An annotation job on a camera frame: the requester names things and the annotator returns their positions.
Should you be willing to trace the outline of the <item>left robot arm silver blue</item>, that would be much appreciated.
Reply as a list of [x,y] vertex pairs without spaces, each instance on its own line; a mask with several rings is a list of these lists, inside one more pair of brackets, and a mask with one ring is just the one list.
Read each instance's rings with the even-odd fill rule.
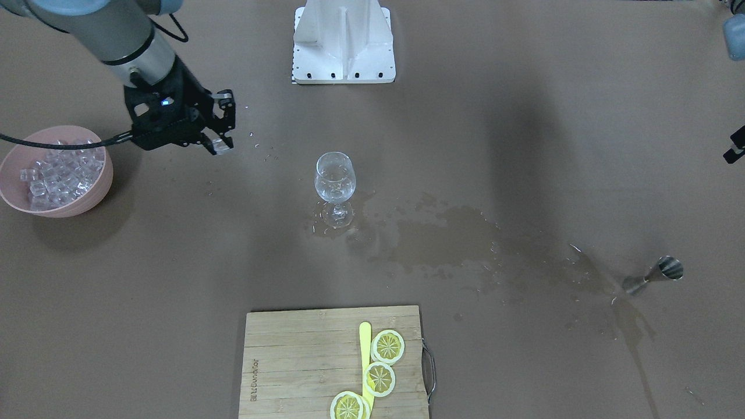
[[[729,1],[732,17],[724,21],[723,35],[732,61],[744,61],[744,1]],[[734,164],[744,154],[744,126],[730,136],[732,145],[723,154],[727,164]]]

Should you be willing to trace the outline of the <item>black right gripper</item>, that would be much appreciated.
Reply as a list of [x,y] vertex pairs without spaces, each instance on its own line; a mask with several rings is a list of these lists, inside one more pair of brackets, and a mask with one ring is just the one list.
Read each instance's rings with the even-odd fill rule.
[[234,149],[232,136],[218,133],[212,138],[203,132],[210,119],[215,132],[235,128],[235,98],[229,88],[211,95],[178,56],[159,82],[149,84],[136,69],[130,72],[130,82],[134,86],[125,87],[123,97],[132,119],[130,140],[139,148],[152,151],[165,145],[202,145],[212,155]]

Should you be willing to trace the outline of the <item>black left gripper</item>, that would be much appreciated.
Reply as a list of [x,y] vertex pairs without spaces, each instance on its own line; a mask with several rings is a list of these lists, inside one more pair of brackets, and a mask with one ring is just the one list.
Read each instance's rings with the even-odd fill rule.
[[744,135],[745,126],[742,126],[730,135],[730,149],[723,154],[723,158],[727,164],[734,164],[737,160],[744,157]]

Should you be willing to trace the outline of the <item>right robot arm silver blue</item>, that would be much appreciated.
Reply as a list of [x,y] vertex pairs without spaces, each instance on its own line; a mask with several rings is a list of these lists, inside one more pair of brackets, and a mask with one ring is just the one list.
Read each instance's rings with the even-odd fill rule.
[[203,87],[171,47],[153,16],[173,16],[181,1],[3,1],[2,9],[72,35],[123,83],[130,130],[83,145],[43,144],[2,135],[16,145],[86,150],[130,141],[142,150],[201,145],[212,155],[232,150],[235,98]]

